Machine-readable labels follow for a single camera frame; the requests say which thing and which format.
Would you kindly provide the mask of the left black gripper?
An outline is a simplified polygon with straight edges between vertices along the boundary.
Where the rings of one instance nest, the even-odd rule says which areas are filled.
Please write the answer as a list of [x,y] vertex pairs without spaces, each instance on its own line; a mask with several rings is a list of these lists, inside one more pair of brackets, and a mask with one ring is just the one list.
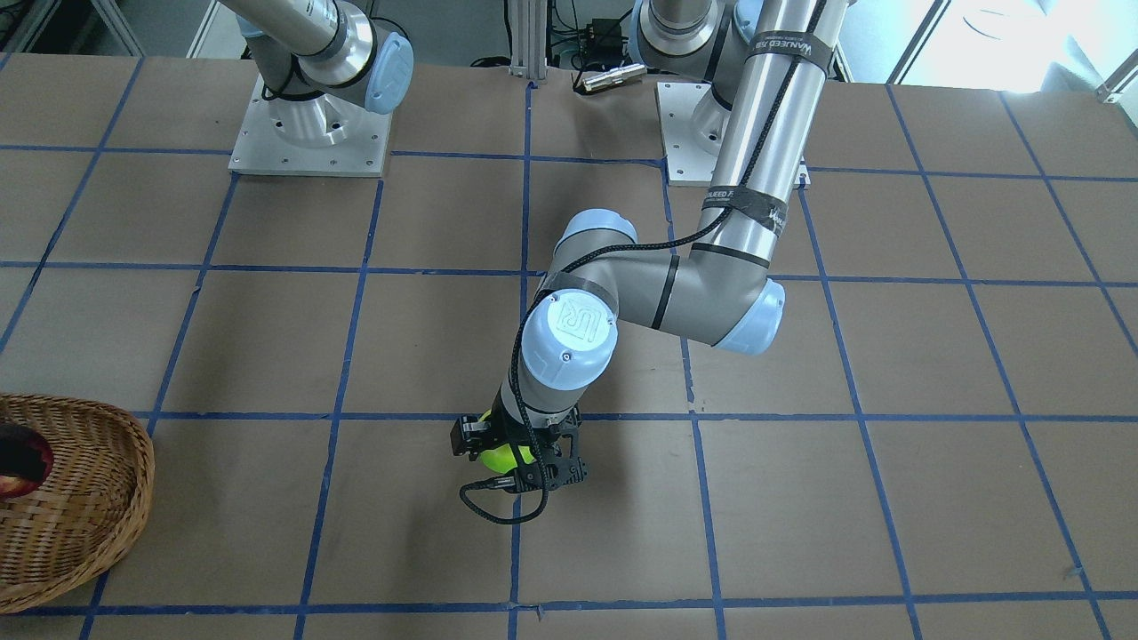
[[[472,483],[473,489],[498,489],[509,493],[520,493],[549,489],[554,491],[564,485],[582,483],[589,470],[580,457],[582,415],[574,407],[561,421],[541,421],[533,435],[523,424],[516,421],[508,411],[495,405],[488,421],[480,421],[478,415],[460,416],[451,429],[451,448],[454,456],[468,456],[478,460],[484,450],[504,443],[516,453],[517,468],[512,473]],[[530,448],[535,462],[523,463],[519,445]]]

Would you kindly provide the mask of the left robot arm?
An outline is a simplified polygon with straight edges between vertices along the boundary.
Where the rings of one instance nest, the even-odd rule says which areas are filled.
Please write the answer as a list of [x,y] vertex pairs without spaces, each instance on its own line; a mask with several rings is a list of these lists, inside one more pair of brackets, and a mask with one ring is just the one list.
[[715,163],[690,229],[659,243],[609,208],[574,214],[517,327],[492,407],[460,416],[455,456],[494,475],[473,490],[519,494],[579,483],[582,394],[613,360],[622,325],[759,354],[780,331],[772,280],[797,170],[846,1],[638,1],[629,54],[666,77],[708,82],[698,131]]

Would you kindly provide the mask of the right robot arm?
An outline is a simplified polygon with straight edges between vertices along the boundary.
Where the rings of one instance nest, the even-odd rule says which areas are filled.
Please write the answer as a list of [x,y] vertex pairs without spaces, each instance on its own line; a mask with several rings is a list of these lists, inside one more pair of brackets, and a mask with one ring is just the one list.
[[378,28],[347,1],[225,1],[263,82],[263,96],[306,101],[333,96],[389,115],[414,71],[406,36]]

